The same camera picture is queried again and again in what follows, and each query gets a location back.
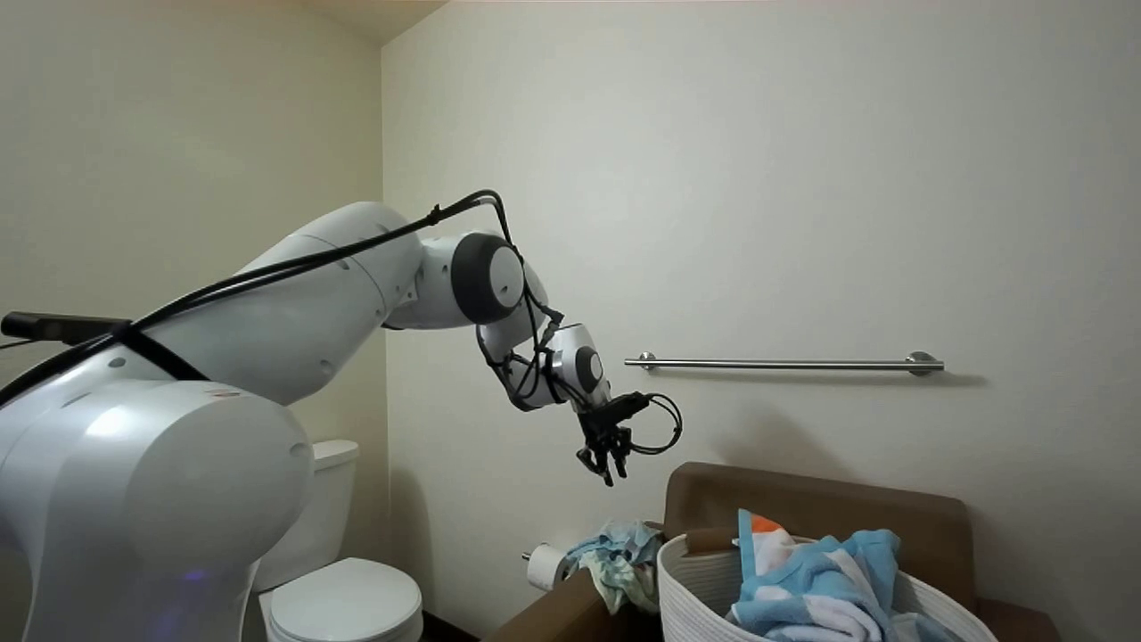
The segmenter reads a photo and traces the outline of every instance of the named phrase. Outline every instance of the bathroom wall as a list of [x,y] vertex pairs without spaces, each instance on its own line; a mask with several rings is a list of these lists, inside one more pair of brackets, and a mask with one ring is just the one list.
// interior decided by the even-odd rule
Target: bathroom wall
[[[143,314],[378,196],[374,43],[292,0],[0,4],[0,310]],[[0,353],[0,382],[46,350]],[[382,542],[382,346],[300,407],[367,449],[349,549]],[[21,564],[0,571],[18,638]]]
[[[963,496],[988,596],[1073,642],[1137,631],[1137,64],[1130,0],[446,4],[385,46],[385,196],[499,189],[613,385],[688,421],[603,489],[571,410],[513,414],[471,332],[389,339],[428,606],[481,635],[535,599],[535,542],[656,517],[670,467],[727,460]],[[638,350],[952,375],[645,375]]]

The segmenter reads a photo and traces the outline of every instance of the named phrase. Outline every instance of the laundry basket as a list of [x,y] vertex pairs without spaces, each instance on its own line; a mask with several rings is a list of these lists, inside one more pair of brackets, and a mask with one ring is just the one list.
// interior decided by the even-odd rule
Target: laundry basket
[[[692,556],[685,535],[677,535],[656,553],[656,581],[667,642],[763,642],[763,635],[724,617],[742,585],[735,549]],[[913,574],[902,574],[895,610],[927,613],[963,642],[998,642],[970,610]]]

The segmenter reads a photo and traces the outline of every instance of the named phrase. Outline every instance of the metal grab bar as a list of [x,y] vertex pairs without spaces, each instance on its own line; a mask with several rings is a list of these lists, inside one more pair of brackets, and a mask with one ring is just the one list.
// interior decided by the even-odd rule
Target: metal grab bar
[[906,360],[713,360],[713,357],[656,357],[638,353],[628,357],[628,367],[688,367],[688,371],[906,371],[913,378],[927,378],[945,371],[945,364],[931,353],[909,353]]

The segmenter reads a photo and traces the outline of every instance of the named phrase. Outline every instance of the blue towel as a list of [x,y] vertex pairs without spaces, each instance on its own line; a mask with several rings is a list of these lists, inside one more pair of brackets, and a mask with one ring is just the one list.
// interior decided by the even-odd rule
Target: blue towel
[[[738,542],[752,542],[752,514],[738,514]],[[774,642],[952,642],[956,635],[920,613],[895,617],[891,531],[856,531],[852,539],[817,539],[788,560],[767,564],[742,546],[742,596],[731,621]]]
[[610,613],[617,613],[624,603],[656,613],[653,560],[660,546],[663,535],[653,524],[610,524],[595,539],[578,542],[567,553],[567,564],[592,574]]

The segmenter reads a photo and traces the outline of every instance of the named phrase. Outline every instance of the robotic arm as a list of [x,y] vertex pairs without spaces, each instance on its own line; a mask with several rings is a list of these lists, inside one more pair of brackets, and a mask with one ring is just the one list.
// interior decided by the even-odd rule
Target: robotic arm
[[[417,239],[471,207],[496,207],[503,235]],[[68,342],[0,389],[0,546],[32,567],[25,642],[235,642],[257,560],[310,482],[285,407],[374,328],[456,325],[474,325],[513,407],[574,407],[578,457],[606,485],[628,453],[677,442],[667,396],[610,396],[592,335],[546,303],[496,193],[421,221],[332,210],[139,321],[7,314],[4,335]],[[667,446],[620,428],[649,403],[674,414]]]
[[[421,228],[474,207],[496,207],[503,235],[417,239]],[[4,332],[64,339],[71,353],[0,392],[4,403],[78,367],[86,357],[128,346],[171,378],[225,382],[289,407],[335,378],[371,328],[474,325],[485,364],[517,410],[571,403],[585,449],[578,460],[613,485],[631,453],[663,453],[681,439],[667,396],[610,396],[603,360],[585,325],[549,307],[538,275],[510,243],[496,193],[471,193],[406,225],[382,203],[332,210],[171,307],[128,325],[107,317],[7,314]],[[667,446],[638,446],[620,421],[656,403],[674,417]]]

